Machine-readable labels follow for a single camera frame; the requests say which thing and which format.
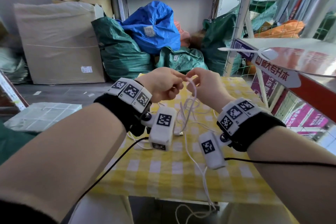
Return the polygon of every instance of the black sleeve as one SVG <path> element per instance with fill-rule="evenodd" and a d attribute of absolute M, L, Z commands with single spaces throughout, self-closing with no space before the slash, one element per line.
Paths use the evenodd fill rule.
<path fill-rule="evenodd" d="M 48 215 L 26 205 L 9 203 L 0 200 L 2 223 L 43 223 L 57 224 Z"/>

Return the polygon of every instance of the person's left hand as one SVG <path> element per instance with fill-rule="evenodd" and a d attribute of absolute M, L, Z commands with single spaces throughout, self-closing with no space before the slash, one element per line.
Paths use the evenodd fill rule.
<path fill-rule="evenodd" d="M 151 94 L 151 101 L 158 103 L 161 100 L 171 100 L 183 89 L 186 76 L 168 67 L 159 67 L 148 74 L 135 79 L 140 82 Z"/>

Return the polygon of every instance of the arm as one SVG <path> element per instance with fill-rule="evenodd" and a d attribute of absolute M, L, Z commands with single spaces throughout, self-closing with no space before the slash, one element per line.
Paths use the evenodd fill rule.
<path fill-rule="evenodd" d="M 175 98 L 184 77 L 164 67 L 137 80 L 152 93 L 152 101 L 158 102 Z M 75 112 L 0 166 L 0 199 L 28 205 L 60 222 L 125 136 L 120 120 L 99 103 Z"/>
<path fill-rule="evenodd" d="M 198 99 L 218 113 L 235 100 L 222 86 L 219 74 L 196 68 L 194 79 Z M 336 156 L 295 132 L 274 127 L 254 141 L 247 150 L 251 160 L 324 162 L 336 164 Z M 300 224 L 334 223 L 336 219 L 336 169 L 315 166 L 254 164 Z"/>

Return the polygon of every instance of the pink bag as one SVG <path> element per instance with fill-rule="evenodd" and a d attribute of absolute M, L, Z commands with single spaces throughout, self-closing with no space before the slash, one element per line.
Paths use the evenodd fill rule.
<path fill-rule="evenodd" d="M 177 28 L 177 30 L 180 32 L 180 40 L 181 40 L 181 47 L 189 47 L 190 46 L 190 34 L 187 31 L 184 31 L 183 29 L 181 29 L 181 24 L 178 21 L 174 20 L 174 24 Z"/>

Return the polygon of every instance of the yellow checkered tablecloth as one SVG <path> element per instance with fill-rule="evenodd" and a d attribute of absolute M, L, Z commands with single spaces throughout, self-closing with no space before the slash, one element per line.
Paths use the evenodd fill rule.
<path fill-rule="evenodd" d="M 222 78 L 222 81 L 232 96 L 236 98 L 244 97 L 260 106 L 263 105 L 242 78 L 225 77 Z M 188 97 L 191 97 L 191 93 L 184 87 L 174 100 L 162 101 L 162 103 L 180 109 L 180 101 L 184 103 Z M 158 104 L 153 104 L 151 111 L 157 109 Z M 208 109 L 209 107 L 200 104 L 196 111 L 205 112 Z M 220 131 L 212 110 L 209 110 L 207 114 L 195 113 L 195 119 Z M 203 170 L 205 161 L 198 145 L 198 136 L 205 132 L 207 130 L 196 123 L 189 123 L 185 131 L 188 150 Z M 126 137 L 105 170 L 133 142 L 132 139 Z M 246 153 L 237 152 L 229 147 L 224 147 L 223 152 L 225 157 L 248 158 Z M 230 160 L 227 167 L 219 170 L 208 169 L 206 180 L 212 201 L 281 204 L 251 163 Z M 203 189 L 202 176 L 187 155 L 184 136 L 174 136 L 169 152 L 143 150 L 138 146 L 133 147 L 93 190 L 121 195 L 207 200 Z"/>

